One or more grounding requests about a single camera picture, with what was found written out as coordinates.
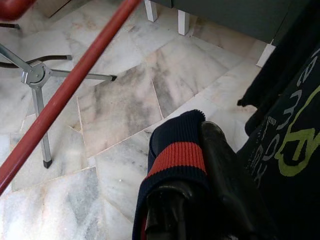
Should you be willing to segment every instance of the marble tile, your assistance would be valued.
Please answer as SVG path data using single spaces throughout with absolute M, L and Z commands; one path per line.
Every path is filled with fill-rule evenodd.
M 108 201 L 104 200 L 103 203 L 106 216 L 106 239 L 131 240 L 133 223 Z
M 88 49 L 79 41 L 70 39 L 73 63 L 76 64 Z M 92 73 L 117 75 L 139 65 L 143 61 L 141 50 L 131 39 L 127 32 L 122 32 L 117 38 L 113 39 L 94 67 Z
M 209 86 L 228 69 L 184 37 L 150 54 L 146 62 L 163 117 Z
M 129 30 L 129 35 L 142 53 L 147 56 L 173 40 L 178 34 L 173 30 L 142 19 Z
M 139 186 L 147 173 L 150 131 L 142 131 L 92 157 L 101 193 L 133 222 Z
M 111 147 L 161 120 L 157 97 L 144 64 L 78 97 L 88 156 Z
M 15 28 L 0 27 L 0 44 L 9 48 L 11 51 L 16 52 L 22 38 L 21 31 Z M 0 56 L 1 62 L 4 62 L 4 58 Z
M 116 12 L 120 3 L 112 0 L 92 0 L 53 23 L 50 29 L 60 30 L 68 39 L 71 38 L 89 47 Z M 127 32 L 131 27 L 131 24 L 126 23 L 120 32 Z
M 190 40 L 229 70 L 237 66 L 245 59 L 242 56 L 227 51 L 197 37 L 191 37 Z
M 245 94 L 260 70 L 261 68 L 255 64 L 243 61 L 218 78 L 199 95 L 210 100 L 220 109 L 237 113 L 239 119 L 246 122 L 256 108 L 237 106 L 237 102 Z
M 18 78 L 0 79 L 0 133 L 17 133 L 26 116 L 32 94 Z
M 15 147 L 35 119 L 35 114 L 26 117 L 20 133 L 10 135 L 11 149 Z M 48 137 L 53 159 L 52 165 L 49 169 L 43 166 L 41 146 L 38 145 L 12 180 L 13 191 L 44 183 L 90 166 L 86 158 L 84 139 L 80 132 L 57 120 L 49 129 Z
M 96 169 L 89 168 L 0 198 L 4 240 L 106 239 Z
M 201 18 L 195 23 L 193 36 L 241 57 L 246 57 L 256 42 L 253 37 Z

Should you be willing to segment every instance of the dark t-shirt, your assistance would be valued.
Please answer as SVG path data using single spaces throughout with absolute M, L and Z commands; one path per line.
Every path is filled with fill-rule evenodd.
M 320 239 L 319 146 L 320 44 L 238 152 L 281 239 Z

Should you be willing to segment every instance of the marble floor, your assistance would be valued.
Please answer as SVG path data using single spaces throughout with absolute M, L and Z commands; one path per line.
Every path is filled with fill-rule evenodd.
M 20 31 L 0 28 L 0 43 L 24 60 L 70 54 L 72 61 L 46 64 L 71 70 L 120 3 L 71 1 L 50 19 L 35 5 L 17 21 Z M 255 108 L 237 101 L 259 73 L 266 44 L 195 16 L 181 36 L 177 16 L 160 6 L 150 22 L 141 4 L 129 17 L 92 68 L 118 78 L 81 84 L 48 131 L 51 167 L 38 146 L 0 197 L 0 239 L 131 239 L 150 135 L 185 111 L 203 111 L 233 150 L 246 142 Z M 0 69 L 0 164 L 36 119 L 20 76 Z M 48 80 L 45 103 L 63 81 Z

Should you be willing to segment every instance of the tile grout line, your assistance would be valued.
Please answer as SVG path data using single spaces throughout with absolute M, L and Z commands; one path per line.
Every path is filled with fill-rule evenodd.
M 34 188 L 34 187 L 38 187 L 38 186 L 40 186 L 40 185 L 44 185 L 44 184 L 47 185 L 47 184 L 50 183 L 50 182 L 56 181 L 56 180 L 58 180 L 58 179 L 62 179 L 62 178 L 64 178 L 64 177 L 70 177 L 70 176 L 72 176 L 72 175 L 76 175 L 76 174 L 78 174 L 78 173 L 80 173 L 80 172 L 82 172 L 82 171 L 89 170 L 89 169 L 92 169 L 92 168 L 96 168 L 96 166 L 88 166 L 88 167 L 85 167 L 85 168 L 83 168 L 83 169 L 80 169 L 80 170 L 77 170 L 77 171 L 74 171 L 74 172 L 69 172 L 69 173 L 66 174 L 66 175 L 57 176 L 57 177 L 55 177 L 55 178 L 48 179 L 47 181 L 39 182 L 39 183 L 34 184 L 34 185 L 31 185 L 31 186 L 26 186 L 26 187 L 24 187 L 24 188 L 20 188 L 20 189 L 15 190 L 15 191 L 11 191 L 11 192 L 7 193 L 7 194 L 6 194 L 5 196 L 3 196 L 3 197 L 5 198 L 5 197 L 7 197 L 8 195 L 11 195 L 11 194 L 19 193 L 19 192 L 21 192 L 21 191 L 27 191 L 27 190 L 30 190 L 30 189 L 32 189 L 32 188 Z
M 164 119 L 164 116 L 162 115 L 162 111 L 161 111 L 160 104 L 159 104 L 159 99 L 158 99 L 157 92 L 156 92 L 156 88 L 155 88 L 154 81 L 153 81 L 152 78 L 151 78 L 151 83 L 152 83 L 152 88 L 153 88 L 153 90 L 154 90 L 154 94 L 155 94 L 155 98 L 156 98 L 156 103 L 158 104 L 159 111 L 160 111 L 160 114 L 161 114 L 161 120 L 163 120 L 163 119 Z
M 84 135 L 84 128 L 83 128 L 83 123 L 82 123 L 82 118 L 81 118 L 81 112 L 80 112 L 80 105 L 79 105 L 79 98 L 78 96 L 75 97 L 76 99 L 76 105 L 77 105 L 77 110 L 78 110 L 78 118 L 79 118 L 79 122 L 80 122 L 80 134 L 82 136 L 82 140 L 83 140 L 83 145 L 84 145 L 84 156 L 85 156 L 85 160 L 87 163 L 87 167 L 97 167 L 96 163 L 94 163 L 94 166 L 89 166 L 89 157 L 87 156 L 87 150 L 86 150 L 86 140 L 85 140 L 85 135 Z
M 114 146 L 116 146 L 116 145 L 118 145 L 118 144 L 120 144 L 120 143 L 122 143 L 122 142 L 124 142 L 124 141 L 128 140 L 129 138 L 131 138 L 131 137 L 133 137 L 133 136 L 135 136 L 135 135 L 137 135 L 137 134 L 139 134 L 139 133 L 141 133 L 141 132 L 143 132 L 143 131 L 145 131 L 146 129 L 150 128 L 152 125 L 155 125 L 155 124 L 157 124 L 157 123 L 159 123 L 159 122 L 161 122 L 161 121 L 162 121 L 162 120 L 157 121 L 157 122 L 155 122 L 155 123 L 151 124 L 150 126 L 147 126 L 146 128 L 144 128 L 144 129 L 142 129 L 142 130 L 140 130 L 140 131 L 136 132 L 135 134 L 132 134 L 131 136 L 128 136 L 128 137 L 126 137 L 125 139 L 123 139 L 123 140 L 121 140 L 121 141 L 119 141 L 119 142 L 117 142 L 117 143 L 115 143 L 115 144 L 113 144 L 113 145 L 111 145 L 111 146 L 107 147 L 106 149 L 101 150 L 100 152 L 98 152 L 98 153 L 96 153 L 96 154 L 94 154 L 94 155 L 90 156 L 90 158 L 95 157 L 95 156 L 98 156 L 99 154 L 102 154 L 104 151 L 107 151 L 107 150 L 109 150 L 109 149 L 113 148 Z
M 105 209 L 105 204 L 104 204 L 104 195 L 102 193 L 102 181 L 100 180 L 100 175 L 99 175 L 99 171 L 98 171 L 98 166 L 96 163 L 96 160 L 94 160 L 95 163 L 95 173 L 96 173 L 96 177 L 98 180 L 98 190 L 99 190 L 99 198 L 102 202 L 102 207 L 103 207 L 103 217 L 104 217 L 104 222 L 105 222 L 105 228 L 108 230 L 107 228 L 107 213 L 106 213 L 106 209 Z
M 127 218 L 127 217 L 122 213 L 122 211 L 120 211 L 119 208 L 117 208 L 115 205 L 113 205 L 103 193 L 101 193 L 101 197 L 103 198 L 104 201 L 108 202 L 108 204 L 110 204 L 114 209 L 116 209 L 125 219 L 127 219 L 131 224 L 133 224 L 133 222 L 132 222 L 131 220 L 129 220 L 129 218 Z

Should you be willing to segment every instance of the red handrail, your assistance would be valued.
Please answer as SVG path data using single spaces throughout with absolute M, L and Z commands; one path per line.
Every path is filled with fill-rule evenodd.
M 36 0 L 0 0 L 0 20 L 19 19 Z
M 141 0 L 125 0 L 0 167 L 0 195 Z

